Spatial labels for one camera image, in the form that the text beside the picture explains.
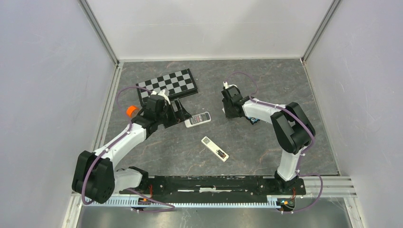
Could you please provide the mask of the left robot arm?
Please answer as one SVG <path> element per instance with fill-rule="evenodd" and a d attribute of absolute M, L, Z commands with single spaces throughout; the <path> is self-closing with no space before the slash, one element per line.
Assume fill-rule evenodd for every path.
<path fill-rule="evenodd" d="M 72 190 L 81 195 L 83 204 L 105 203 L 113 193 L 132 188 L 137 193 L 149 189 L 147 172 L 139 168 L 115 171 L 117 164 L 137 145 L 158 130 L 191 118 L 179 100 L 169 101 L 159 93 L 149 96 L 147 103 L 114 139 L 94 152 L 79 154 Z"/>

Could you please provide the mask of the slim white remote control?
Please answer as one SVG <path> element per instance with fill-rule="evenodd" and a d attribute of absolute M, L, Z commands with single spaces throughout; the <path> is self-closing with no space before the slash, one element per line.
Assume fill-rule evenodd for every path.
<path fill-rule="evenodd" d="M 218 157 L 222 162 L 225 162 L 229 156 L 228 154 L 223 151 L 217 144 L 215 144 L 210 138 L 208 138 L 207 136 L 203 137 L 201 139 L 201 143 L 208 148 L 216 157 Z M 222 152 L 224 152 L 226 154 L 226 157 L 223 159 L 221 158 L 218 154 L 217 154 L 217 150 L 221 150 Z"/>

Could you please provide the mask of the white remote with buttons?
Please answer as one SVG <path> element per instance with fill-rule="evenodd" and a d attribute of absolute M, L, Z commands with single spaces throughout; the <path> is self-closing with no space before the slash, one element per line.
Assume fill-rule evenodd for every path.
<path fill-rule="evenodd" d="M 206 124 L 211 121 L 211 115 L 209 112 L 193 115 L 191 118 L 184 121 L 186 128 L 195 127 L 201 124 Z"/>

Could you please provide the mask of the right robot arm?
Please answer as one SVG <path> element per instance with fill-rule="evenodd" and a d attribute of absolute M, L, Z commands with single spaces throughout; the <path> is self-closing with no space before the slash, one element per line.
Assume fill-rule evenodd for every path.
<path fill-rule="evenodd" d="M 273 126 L 282 148 L 280 165 L 275 171 L 274 186 L 277 192 L 286 194 L 298 179 L 298 164 L 302 152 L 315 138 L 315 129 L 298 103 L 271 104 L 243 97 L 236 85 L 223 84 L 223 106 L 226 118 L 244 117 L 254 124 L 265 121 Z"/>

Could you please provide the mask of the silver black AAA battery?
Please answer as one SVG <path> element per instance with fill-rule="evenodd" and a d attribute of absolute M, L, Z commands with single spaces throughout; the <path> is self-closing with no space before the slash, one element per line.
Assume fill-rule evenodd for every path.
<path fill-rule="evenodd" d="M 223 159 L 226 157 L 226 154 L 224 152 L 222 152 L 221 150 L 217 150 L 217 154 Z"/>

